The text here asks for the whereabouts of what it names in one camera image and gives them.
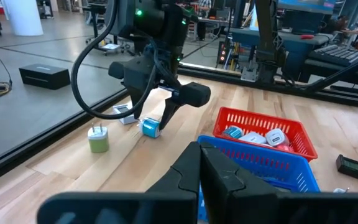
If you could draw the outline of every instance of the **keyboard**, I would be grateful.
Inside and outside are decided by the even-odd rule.
[[[347,67],[358,62],[358,50],[330,45],[310,52],[309,58]]]

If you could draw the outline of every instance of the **floor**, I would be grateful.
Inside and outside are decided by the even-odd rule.
[[[19,67],[44,63],[71,71],[73,62],[86,46],[85,39],[93,35],[92,27],[85,25],[80,14],[56,13],[54,19],[42,20],[44,35],[18,37],[13,34],[9,21],[2,19],[0,57],[13,81],[10,94],[0,98],[0,155],[14,146],[34,137],[53,125],[80,111],[70,86],[59,90],[47,90],[23,85]],[[214,66],[218,43],[214,43],[184,60],[205,66]],[[187,54],[199,47],[198,43],[186,44]],[[83,98],[90,105],[121,90],[119,80],[107,75],[112,61],[126,61],[129,54],[109,54],[93,50],[85,58],[79,75]],[[0,81],[8,81],[8,75],[0,64]]]
[[[119,121],[103,121],[110,150],[101,154],[91,153],[86,137],[91,123],[100,120],[84,124],[0,177],[0,223],[35,223],[41,203],[60,192],[144,192],[189,142],[200,134],[212,135],[222,106],[301,121],[318,153],[310,166],[320,190],[349,187],[349,192],[358,192],[358,180],[340,174],[335,166],[339,154],[358,160],[358,108],[197,78],[179,79],[208,85],[209,103],[180,108],[157,139],[143,136],[136,123],[123,126]],[[153,90],[141,118],[161,118],[163,99],[169,94]]]

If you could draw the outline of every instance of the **white cylinder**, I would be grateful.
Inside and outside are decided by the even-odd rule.
[[[5,0],[5,8],[15,35],[43,35],[36,0]]]

